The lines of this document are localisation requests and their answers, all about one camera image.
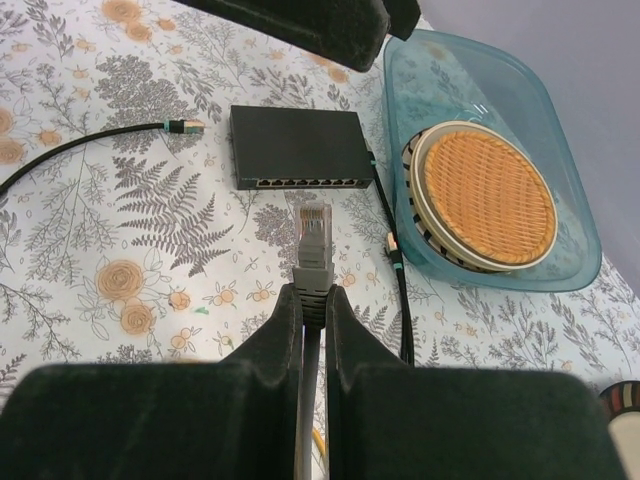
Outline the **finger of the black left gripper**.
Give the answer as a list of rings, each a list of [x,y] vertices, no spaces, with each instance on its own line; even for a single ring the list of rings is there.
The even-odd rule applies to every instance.
[[[184,0],[355,71],[367,71],[390,26],[381,1]]]
[[[407,40],[421,17],[417,0],[383,0],[389,16],[388,33],[401,40]]]

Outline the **dark rimmed ceramic plate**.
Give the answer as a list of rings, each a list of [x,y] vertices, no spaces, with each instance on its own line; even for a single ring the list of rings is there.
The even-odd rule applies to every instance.
[[[639,478],[640,426],[639,381],[613,384],[600,394],[608,418],[609,433],[628,479]]]

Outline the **floral table mat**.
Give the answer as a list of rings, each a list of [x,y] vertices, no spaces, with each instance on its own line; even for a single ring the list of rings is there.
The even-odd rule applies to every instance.
[[[233,105],[353,111],[384,179],[381,63],[360,74],[170,1],[1,5],[1,392],[47,362],[220,359],[267,318],[294,212],[334,212],[336,282],[392,351],[398,287],[373,189],[235,187]]]

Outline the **teal plastic container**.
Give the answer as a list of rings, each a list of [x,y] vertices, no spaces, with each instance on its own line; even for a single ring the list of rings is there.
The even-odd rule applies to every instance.
[[[602,250],[594,218],[549,94],[512,55],[452,34],[415,30],[383,54],[383,116],[399,240],[420,274],[453,284],[542,293],[583,289],[598,276]],[[469,121],[518,147],[542,174],[556,204],[559,232],[538,265],[514,273],[479,273],[436,252],[414,223],[402,151],[422,130]]]

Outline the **black network switch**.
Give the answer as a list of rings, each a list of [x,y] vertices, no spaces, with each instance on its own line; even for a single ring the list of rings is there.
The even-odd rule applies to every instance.
[[[365,189],[373,181],[355,112],[233,105],[229,126],[239,190]]]

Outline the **striped cream bowl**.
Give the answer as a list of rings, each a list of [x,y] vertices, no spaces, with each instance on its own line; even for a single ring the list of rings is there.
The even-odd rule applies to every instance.
[[[494,134],[508,141],[500,134],[475,123],[447,121],[420,131],[414,135],[403,148],[401,161],[408,189],[409,206],[411,208],[413,222],[428,246],[437,254],[465,269],[488,273],[512,272],[527,269],[524,267],[509,267],[496,264],[466,250],[461,246],[459,241],[455,240],[450,233],[445,231],[445,228],[440,224],[435,213],[432,211],[430,202],[426,200],[426,187],[422,179],[422,167],[424,166],[428,147],[446,133],[472,131],[474,129]]]

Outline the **orange woven coaster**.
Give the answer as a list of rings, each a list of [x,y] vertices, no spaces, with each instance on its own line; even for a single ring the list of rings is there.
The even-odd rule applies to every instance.
[[[553,247],[558,219],[550,189],[508,141],[476,129],[446,133],[428,147],[422,179],[445,231],[479,257],[528,268]]]

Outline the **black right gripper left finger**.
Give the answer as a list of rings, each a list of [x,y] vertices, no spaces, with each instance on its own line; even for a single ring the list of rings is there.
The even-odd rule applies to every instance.
[[[301,301],[286,285],[220,361],[37,368],[2,411],[1,475],[291,479],[301,357]]]

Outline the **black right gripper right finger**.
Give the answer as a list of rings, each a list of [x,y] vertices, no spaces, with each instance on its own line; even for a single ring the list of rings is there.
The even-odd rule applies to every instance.
[[[326,310],[333,479],[621,479],[604,409],[574,376],[402,362],[333,288]]]

